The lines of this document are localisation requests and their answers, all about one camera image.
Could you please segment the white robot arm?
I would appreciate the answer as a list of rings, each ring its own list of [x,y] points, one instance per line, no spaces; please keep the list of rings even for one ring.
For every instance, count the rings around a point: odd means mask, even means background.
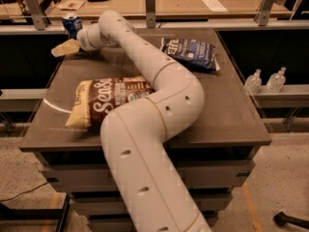
[[[75,40],[52,49],[62,56],[82,48],[120,46],[154,88],[145,98],[112,110],[100,140],[113,179],[138,232],[211,232],[163,143],[190,127],[204,106],[197,77],[137,35],[119,13],[104,12]]]

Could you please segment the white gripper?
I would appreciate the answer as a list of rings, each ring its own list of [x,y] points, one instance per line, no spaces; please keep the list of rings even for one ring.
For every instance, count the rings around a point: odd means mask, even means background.
[[[107,46],[108,40],[101,34],[97,23],[81,29],[76,36],[77,40],[69,39],[51,49],[54,57],[76,53],[81,47],[85,51],[93,51]]]

